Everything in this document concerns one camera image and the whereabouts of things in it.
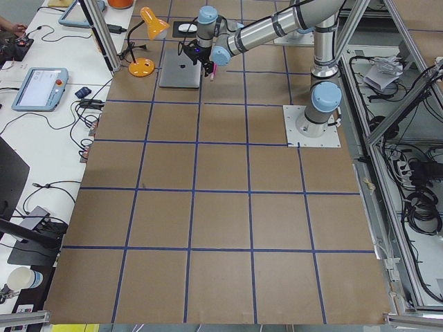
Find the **black monitor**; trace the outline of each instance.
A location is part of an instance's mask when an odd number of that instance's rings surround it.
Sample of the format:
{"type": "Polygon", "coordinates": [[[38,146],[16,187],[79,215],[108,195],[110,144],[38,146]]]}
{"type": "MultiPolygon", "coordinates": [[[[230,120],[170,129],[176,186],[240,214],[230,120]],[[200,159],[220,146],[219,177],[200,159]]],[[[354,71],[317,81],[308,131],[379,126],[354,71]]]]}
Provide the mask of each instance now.
{"type": "Polygon", "coordinates": [[[16,241],[8,263],[50,266],[54,263],[62,242],[57,234],[66,232],[66,225],[53,223],[51,230],[36,232],[10,222],[28,175],[29,166],[0,137],[0,238],[4,233],[8,233],[22,239],[22,241],[16,241]]]}

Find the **white desk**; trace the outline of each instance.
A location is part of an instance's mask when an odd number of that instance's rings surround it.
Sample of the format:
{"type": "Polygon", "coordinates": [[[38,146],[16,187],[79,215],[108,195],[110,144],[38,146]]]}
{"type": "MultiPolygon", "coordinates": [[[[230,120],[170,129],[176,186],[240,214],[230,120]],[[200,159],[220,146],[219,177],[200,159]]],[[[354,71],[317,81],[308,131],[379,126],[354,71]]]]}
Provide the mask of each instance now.
{"type": "MultiPolygon", "coordinates": [[[[107,6],[104,17],[107,23],[127,28],[132,15],[133,7],[126,10],[117,10],[107,6]]],[[[87,37],[91,31],[83,28],[61,26],[57,20],[61,13],[51,9],[41,9],[28,27],[28,31],[41,25],[49,25],[55,32],[47,37],[53,40],[64,35],[82,35],[87,37]]],[[[30,35],[35,42],[26,55],[24,61],[16,62],[7,70],[0,71],[0,87],[20,87],[30,67],[64,67],[68,69],[69,81],[62,99],[53,112],[41,113],[48,117],[54,127],[62,127],[73,121],[71,103],[77,100],[74,93],[82,86],[88,86],[92,90],[92,97],[98,89],[111,79],[111,74],[99,53],[93,40],[80,38],[65,38],[58,42],[45,42],[41,37],[51,29],[43,27],[30,35]]],[[[125,33],[120,35],[111,34],[117,51],[125,42],[125,33]]],[[[96,99],[106,100],[109,90],[106,87],[97,94],[96,99]]],[[[10,107],[16,96],[16,91],[0,91],[0,131],[10,120],[20,116],[21,112],[13,111],[10,107]]],[[[97,113],[88,110],[85,114],[97,113]]],[[[24,192],[21,195],[18,208],[24,199],[36,187],[32,183],[46,184],[53,181],[75,180],[81,181],[85,164],[79,162],[78,147],[69,138],[70,127],[63,130],[52,130],[48,127],[45,119],[33,115],[24,116],[13,122],[2,134],[3,139],[29,164],[30,173],[24,192]]],[[[82,122],[77,123],[73,130],[73,137],[77,142],[88,138],[89,129],[82,122]]],[[[65,183],[60,187],[68,190],[74,197],[77,196],[79,184],[65,183]]],[[[29,200],[27,208],[33,209],[36,205],[48,210],[52,216],[69,222],[73,211],[73,202],[68,195],[60,190],[41,190],[29,200]]],[[[0,240],[8,246],[14,246],[15,240],[5,234],[0,240]]],[[[6,283],[8,275],[18,266],[7,264],[11,249],[0,246],[0,286],[6,283]]],[[[8,299],[0,306],[0,314],[11,313],[17,298],[8,299]]]]}

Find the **tablet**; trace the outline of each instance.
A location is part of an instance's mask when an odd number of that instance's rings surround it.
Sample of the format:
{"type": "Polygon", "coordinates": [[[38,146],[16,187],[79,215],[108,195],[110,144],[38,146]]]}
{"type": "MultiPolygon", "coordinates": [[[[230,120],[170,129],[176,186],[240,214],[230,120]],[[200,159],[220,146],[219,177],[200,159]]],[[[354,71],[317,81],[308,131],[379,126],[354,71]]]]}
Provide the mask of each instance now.
{"type": "Polygon", "coordinates": [[[15,111],[53,111],[68,78],[66,68],[30,68],[11,108],[15,111]]]}
{"type": "MultiPolygon", "coordinates": [[[[105,10],[105,2],[97,0],[99,9],[105,10]]],[[[58,19],[58,23],[63,26],[75,26],[77,28],[89,28],[89,23],[84,16],[82,6],[78,0],[72,1],[72,4],[65,10],[63,15],[58,19]]]]}

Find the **hand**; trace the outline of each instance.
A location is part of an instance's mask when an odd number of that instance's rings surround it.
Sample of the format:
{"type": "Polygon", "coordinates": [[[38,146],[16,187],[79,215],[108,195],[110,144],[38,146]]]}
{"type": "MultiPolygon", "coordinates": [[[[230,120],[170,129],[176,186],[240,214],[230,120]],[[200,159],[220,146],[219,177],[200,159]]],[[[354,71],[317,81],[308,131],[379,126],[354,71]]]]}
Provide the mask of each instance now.
{"type": "Polygon", "coordinates": [[[27,29],[27,26],[21,23],[16,23],[12,26],[12,31],[16,36],[21,37],[27,29]]]}

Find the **lamp shade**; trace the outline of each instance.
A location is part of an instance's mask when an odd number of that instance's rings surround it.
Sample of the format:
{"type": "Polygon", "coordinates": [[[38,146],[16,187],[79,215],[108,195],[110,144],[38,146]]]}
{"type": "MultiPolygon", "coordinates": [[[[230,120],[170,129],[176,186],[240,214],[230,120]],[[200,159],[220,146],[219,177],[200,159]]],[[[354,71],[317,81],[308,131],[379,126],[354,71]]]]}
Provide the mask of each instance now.
{"type": "Polygon", "coordinates": [[[163,36],[164,34],[161,33],[170,27],[168,23],[162,19],[158,19],[149,7],[141,8],[140,15],[143,21],[147,24],[147,36],[151,40],[159,35],[163,36]]]}

